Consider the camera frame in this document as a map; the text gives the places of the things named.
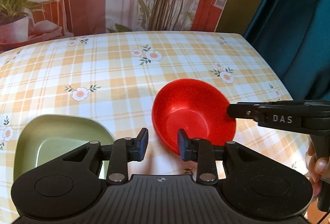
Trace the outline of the person's right hand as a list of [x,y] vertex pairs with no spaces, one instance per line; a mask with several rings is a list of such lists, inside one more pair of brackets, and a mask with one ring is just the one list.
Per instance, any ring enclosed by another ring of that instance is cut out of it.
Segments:
[[322,189],[321,177],[329,175],[329,156],[317,159],[314,145],[309,139],[309,147],[306,152],[306,167],[308,169],[309,181],[313,187],[313,196],[318,196]]

